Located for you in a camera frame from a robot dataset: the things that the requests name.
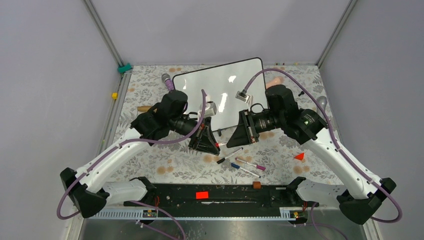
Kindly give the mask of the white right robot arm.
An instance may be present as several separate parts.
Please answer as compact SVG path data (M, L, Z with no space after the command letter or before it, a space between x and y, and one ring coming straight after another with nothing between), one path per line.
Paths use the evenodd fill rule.
M363 225L395 188L389 177L380 178L343 150L325 120L312 109L298 107L284 85L265 91L268 108L262 112L239 111L238 125L226 146L257 143L260 133L281 129L284 134L319 157L342 181L341 185L317 183L297 177L287 186L287 201L293 206L313 202L337 207L350 221Z

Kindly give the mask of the white black-framed whiteboard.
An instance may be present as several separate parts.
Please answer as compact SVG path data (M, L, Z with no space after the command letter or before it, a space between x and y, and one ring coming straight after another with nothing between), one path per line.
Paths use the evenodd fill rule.
M252 97L246 103L236 99L238 91L242 91L249 80L263 70L261 58L255 57L177 74L172 78L174 88L184 92L188 97L187 112L196 112L202 104L203 89L216 104L217 113L211 117L213 131L234 127L239 121L239 111L250 109L250 104L260 103L268 107L266 100L266 83L263 74L256 77L248 88L247 94Z

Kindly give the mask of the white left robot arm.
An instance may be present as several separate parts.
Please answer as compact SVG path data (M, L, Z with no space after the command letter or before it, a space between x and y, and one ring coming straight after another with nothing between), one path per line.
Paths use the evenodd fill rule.
M155 192L146 180L134 178L128 182L109 182L128 160L153 145L172 145L189 140L191 150L219 155L220 145L211 128L216 104L205 93L200 109L186 113L188 96L179 90L166 93L160 102L143 110L123 135L100 155L76 170L69 167L60 173L65 193L56 209L61 220L78 214L90 218L108 205L139 201L148 206Z

